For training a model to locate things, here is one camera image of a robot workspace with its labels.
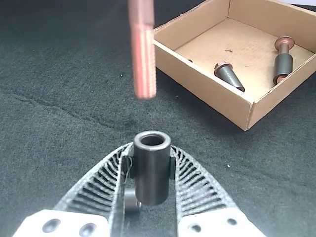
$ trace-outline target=dark gray felt surface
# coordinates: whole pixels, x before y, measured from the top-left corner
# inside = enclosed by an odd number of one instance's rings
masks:
[[[156,25],[199,2],[156,0]],[[315,236],[316,75],[243,132],[162,72],[157,98],[136,100],[131,73],[126,0],[1,1],[1,237],[148,129],[170,134],[267,236]],[[126,232],[168,236],[173,201]]]

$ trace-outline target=dark metal bushing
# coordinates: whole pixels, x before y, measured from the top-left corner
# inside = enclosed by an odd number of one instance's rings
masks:
[[[159,205],[169,195],[171,138],[159,131],[145,131],[134,138],[133,166],[137,199]]]
[[[233,66],[230,63],[223,61],[216,64],[214,75],[232,85],[233,87],[237,88],[238,90],[245,92],[245,88],[234,73]]]
[[[290,36],[282,36],[276,39],[275,48],[278,50],[278,56],[275,59],[275,74],[273,83],[280,83],[293,71],[293,57],[289,51],[294,47],[295,41]]]
[[[134,188],[126,188],[124,190],[124,203],[127,212],[139,211],[142,206],[141,202],[137,200]]]
[[[279,54],[275,59],[274,84],[278,84],[280,79],[286,78],[293,71],[293,57],[287,53]]]

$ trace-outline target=open cardboard box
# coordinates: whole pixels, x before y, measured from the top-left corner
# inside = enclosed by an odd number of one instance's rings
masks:
[[[275,86],[283,35],[295,39],[293,73]],[[206,0],[156,28],[154,43],[157,68],[246,131],[316,71],[316,13],[275,0]],[[244,93],[214,75],[222,60]]]

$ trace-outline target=copper flange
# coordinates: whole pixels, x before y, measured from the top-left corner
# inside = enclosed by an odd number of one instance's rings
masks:
[[[227,62],[225,62],[225,61],[221,61],[221,62],[217,63],[217,64],[215,65],[215,68],[214,68],[214,75],[217,74],[218,70],[220,70],[222,67],[226,67],[226,66],[228,66],[228,67],[230,67],[231,69],[233,69],[233,66],[232,66],[230,63],[227,63]]]
[[[288,45],[288,49],[292,49],[295,45],[295,41],[292,37],[290,36],[281,36],[279,38],[277,38],[276,42],[275,42],[275,48],[277,50],[280,50],[280,46],[281,44],[286,43]]]

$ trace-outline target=cylinder hole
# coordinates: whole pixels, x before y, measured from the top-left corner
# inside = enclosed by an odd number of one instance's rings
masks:
[[[97,226],[93,223],[85,224],[79,231],[80,237],[90,237]]]
[[[150,135],[143,137],[141,143],[147,146],[158,146],[164,142],[164,139],[160,136]]]
[[[228,222],[228,224],[230,224],[232,226],[237,225],[237,221],[235,219],[232,219],[232,218],[228,219],[227,222]]]
[[[201,226],[197,225],[197,224],[194,224],[194,225],[191,225],[189,226],[189,229],[195,233],[200,233],[202,228]]]
[[[58,228],[59,225],[60,225],[60,220],[52,219],[52,220],[47,221],[43,225],[42,230],[44,233],[52,233]]]

